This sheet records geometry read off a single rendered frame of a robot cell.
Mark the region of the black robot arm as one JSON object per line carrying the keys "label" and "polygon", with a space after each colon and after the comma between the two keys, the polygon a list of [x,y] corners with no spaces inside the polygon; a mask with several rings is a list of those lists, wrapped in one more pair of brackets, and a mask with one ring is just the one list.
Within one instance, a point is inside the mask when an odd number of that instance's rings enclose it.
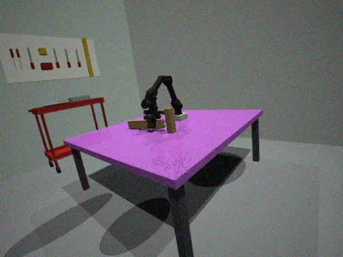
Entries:
{"label": "black robot arm", "polygon": [[171,106],[175,108],[174,115],[182,114],[181,108],[183,105],[181,104],[180,100],[176,97],[174,88],[172,86],[172,82],[173,82],[172,77],[170,75],[158,76],[153,86],[146,91],[146,96],[144,99],[142,99],[142,103],[141,103],[142,108],[146,109],[149,107],[157,106],[157,102],[156,102],[156,99],[157,99],[156,96],[158,93],[157,90],[159,89],[159,86],[161,85],[162,82],[164,83],[164,85],[167,86],[167,89],[169,91],[169,94],[171,97]]}

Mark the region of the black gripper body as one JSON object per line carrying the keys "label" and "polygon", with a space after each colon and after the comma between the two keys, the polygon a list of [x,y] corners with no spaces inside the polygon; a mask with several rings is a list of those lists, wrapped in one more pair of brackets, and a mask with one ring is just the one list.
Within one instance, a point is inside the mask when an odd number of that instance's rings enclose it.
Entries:
{"label": "black gripper body", "polygon": [[144,120],[150,120],[150,119],[153,119],[155,116],[160,116],[160,114],[165,114],[164,111],[158,111],[157,110],[157,106],[154,106],[154,107],[150,107],[149,110],[150,110],[150,115],[146,115],[144,116]]}

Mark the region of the wooden board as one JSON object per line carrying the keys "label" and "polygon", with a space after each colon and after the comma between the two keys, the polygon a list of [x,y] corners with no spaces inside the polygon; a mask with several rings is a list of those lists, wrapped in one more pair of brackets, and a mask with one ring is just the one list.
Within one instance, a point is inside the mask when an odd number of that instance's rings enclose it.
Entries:
{"label": "wooden board", "polygon": [[156,126],[151,120],[129,120],[129,129],[163,129],[165,128],[164,119],[156,119]]}

